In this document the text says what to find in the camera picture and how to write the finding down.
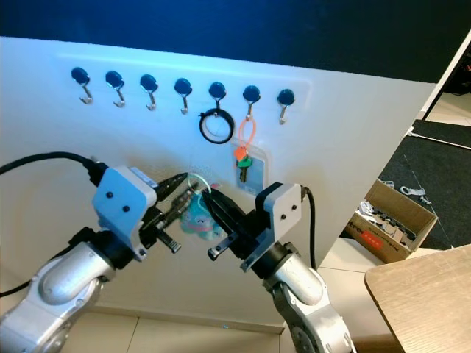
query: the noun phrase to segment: black cable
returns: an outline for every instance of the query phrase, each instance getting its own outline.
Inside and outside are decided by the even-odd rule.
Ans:
[[[316,269],[316,255],[314,254],[316,250],[316,204],[314,203],[314,195],[311,190],[307,187],[304,187],[306,195],[308,195],[309,206],[311,208],[311,225],[309,229],[309,256],[311,259],[311,267]]]
[[[82,157],[75,153],[69,152],[50,152],[50,153],[40,153],[34,154],[32,156],[20,158],[19,160],[14,160],[8,164],[3,165],[0,167],[0,175],[7,173],[17,167],[21,167],[22,165],[29,164],[32,162],[37,162],[39,160],[53,160],[57,158],[66,158],[68,160],[75,160],[78,163],[82,163],[84,167],[90,170],[93,167],[94,161],[89,160],[88,158]]]
[[[61,250],[60,252],[58,252],[56,255],[54,255],[53,257],[51,257],[50,260],[53,260],[55,259],[56,257],[59,257],[59,256],[63,256],[65,254],[67,254],[69,251],[71,251],[74,247],[75,247],[76,244],[74,245],[70,245],[70,246],[67,246],[64,250]],[[11,296],[12,294],[15,294],[17,292],[19,292],[20,290],[23,290],[24,288],[28,287],[29,284],[30,284],[31,281],[27,281],[21,285],[19,285],[18,287],[14,287],[13,289],[10,289],[10,290],[7,290],[5,292],[0,292],[0,298],[3,298],[4,296]]]

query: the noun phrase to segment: black ring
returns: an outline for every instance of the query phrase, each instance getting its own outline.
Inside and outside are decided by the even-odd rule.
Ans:
[[[227,124],[229,125],[229,135],[222,141],[215,141],[215,140],[211,140],[206,134],[205,134],[205,131],[203,129],[203,123],[205,121],[205,119],[208,117],[208,116],[212,116],[214,115],[214,113],[217,113],[218,116],[220,116],[221,118],[223,118]],[[230,114],[228,112],[226,112],[225,110],[223,109],[217,109],[217,108],[213,108],[213,109],[209,109],[206,113],[201,113],[199,114],[199,116],[201,116],[201,120],[199,121],[199,131],[201,132],[201,135],[203,135],[203,137],[208,140],[209,142],[211,143],[215,143],[216,145],[222,145],[223,143],[226,143],[227,141],[229,141],[232,136],[233,136],[233,133],[234,133],[234,119],[232,116],[230,116]]]

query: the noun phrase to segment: cardboard box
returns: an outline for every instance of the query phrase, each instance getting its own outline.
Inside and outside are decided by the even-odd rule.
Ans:
[[[354,213],[345,230],[385,263],[406,259],[425,240],[437,217],[407,196],[376,180],[365,199],[374,207],[410,229],[417,237],[407,246],[375,224]]]

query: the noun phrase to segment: red label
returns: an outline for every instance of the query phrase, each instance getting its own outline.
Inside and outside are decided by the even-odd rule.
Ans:
[[[367,230],[361,233],[361,237],[375,249],[380,249],[383,246],[383,242]]]

